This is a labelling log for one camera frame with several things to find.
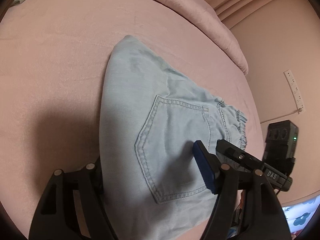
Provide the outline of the light blue strawberry pants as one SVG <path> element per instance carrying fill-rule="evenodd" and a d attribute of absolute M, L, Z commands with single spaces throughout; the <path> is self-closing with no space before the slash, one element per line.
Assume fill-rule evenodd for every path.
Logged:
<path fill-rule="evenodd" d="M 104 78 L 99 146 L 105 208 L 119 239 L 176 239 L 210 217 L 216 196 L 192 149 L 245 149 L 246 117 L 127 35 Z"/>

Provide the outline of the white power strip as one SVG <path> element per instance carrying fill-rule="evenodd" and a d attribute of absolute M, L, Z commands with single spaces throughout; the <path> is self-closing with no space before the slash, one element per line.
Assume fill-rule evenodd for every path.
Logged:
<path fill-rule="evenodd" d="M 299 90 L 299 87 L 297 85 L 297 82 L 295 80 L 295 77 L 293 75 L 293 73 L 291 72 L 291 70 L 286 70 L 284 72 L 284 75 L 286 77 L 286 80 L 289 84 L 289 87 L 291 89 L 291 93 L 293 95 L 296 107 L 297 107 L 297 112 L 299 114 L 302 114 L 305 112 L 305 104 L 301 95 L 301 92 Z"/>

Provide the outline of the pink bed sheet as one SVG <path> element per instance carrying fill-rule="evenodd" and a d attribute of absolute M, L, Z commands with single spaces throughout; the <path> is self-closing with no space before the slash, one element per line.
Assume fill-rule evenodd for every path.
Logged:
<path fill-rule="evenodd" d="M 28 236 L 52 172 L 98 157 L 108 57 L 126 35 L 247 117 L 247 151 L 263 135 L 246 75 L 210 38 L 155 0 L 26 0 L 1 20 L 1 204 Z"/>

